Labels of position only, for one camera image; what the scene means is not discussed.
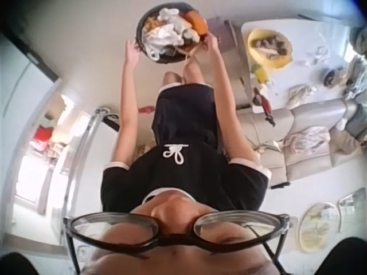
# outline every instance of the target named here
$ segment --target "sofa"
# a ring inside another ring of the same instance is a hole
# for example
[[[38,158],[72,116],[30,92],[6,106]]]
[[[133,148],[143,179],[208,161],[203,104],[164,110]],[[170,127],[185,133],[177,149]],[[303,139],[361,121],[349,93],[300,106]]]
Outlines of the sofa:
[[[281,141],[293,133],[311,126],[324,126],[329,129],[330,141],[321,145],[313,154],[292,154],[289,147],[282,151],[265,149],[260,154],[261,165],[272,172],[269,188],[289,184],[338,166],[362,154],[358,143],[345,130],[337,131],[335,125],[342,118],[351,119],[357,110],[354,100],[328,100],[301,105],[295,109],[278,109],[272,115],[276,126],[265,121],[263,113],[252,113],[251,109],[237,111],[243,134],[254,145],[260,146],[273,140]],[[352,145],[345,150],[343,143]]]

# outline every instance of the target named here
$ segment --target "white drawstring bow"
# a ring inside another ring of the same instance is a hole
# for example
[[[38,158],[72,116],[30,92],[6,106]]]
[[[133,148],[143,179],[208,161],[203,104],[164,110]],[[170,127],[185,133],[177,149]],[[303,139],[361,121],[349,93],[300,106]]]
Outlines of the white drawstring bow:
[[[176,164],[181,165],[184,163],[184,156],[181,154],[181,150],[183,147],[188,147],[187,144],[166,144],[165,147],[168,147],[168,151],[163,152],[164,158],[170,158],[174,155],[174,161]]]

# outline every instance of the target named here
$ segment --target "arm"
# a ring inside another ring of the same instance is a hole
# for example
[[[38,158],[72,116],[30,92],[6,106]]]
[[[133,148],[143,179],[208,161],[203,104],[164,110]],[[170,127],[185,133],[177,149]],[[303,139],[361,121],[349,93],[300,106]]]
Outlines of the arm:
[[[214,74],[214,100],[224,147],[231,159],[243,158],[258,163],[259,159],[243,135],[236,115],[235,97],[217,38],[209,33],[207,43]]]
[[[120,98],[120,131],[112,161],[123,162],[128,166],[132,164],[138,134],[138,107],[134,87],[134,69],[138,61],[139,51],[135,41],[127,41]]]

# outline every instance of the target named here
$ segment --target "white collar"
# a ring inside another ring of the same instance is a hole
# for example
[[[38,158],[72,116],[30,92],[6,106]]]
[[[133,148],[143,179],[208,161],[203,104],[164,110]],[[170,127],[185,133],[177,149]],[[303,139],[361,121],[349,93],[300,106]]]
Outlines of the white collar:
[[[194,202],[196,201],[194,199],[193,196],[191,196],[189,193],[187,193],[186,191],[184,190],[181,190],[181,189],[178,189],[178,188],[173,188],[173,187],[163,187],[163,188],[158,188],[158,189],[155,189],[153,190],[152,192],[150,192],[143,200],[142,204],[146,203],[147,199],[150,198],[150,197],[155,197],[157,195],[159,195],[160,193],[163,193],[165,191],[170,191],[170,190],[175,190],[175,191],[179,191],[183,194],[185,194],[186,196],[188,196],[190,199],[192,199]]]

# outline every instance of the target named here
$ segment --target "hand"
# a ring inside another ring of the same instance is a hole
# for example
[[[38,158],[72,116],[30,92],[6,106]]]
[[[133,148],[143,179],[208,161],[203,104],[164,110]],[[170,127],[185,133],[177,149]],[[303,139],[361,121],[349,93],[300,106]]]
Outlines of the hand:
[[[139,62],[140,49],[135,40],[127,40],[125,44],[125,64],[133,68]]]
[[[208,35],[205,37],[204,42],[208,46],[208,51],[210,53],[219,52],[218,38],[214,34],[209,32]]]

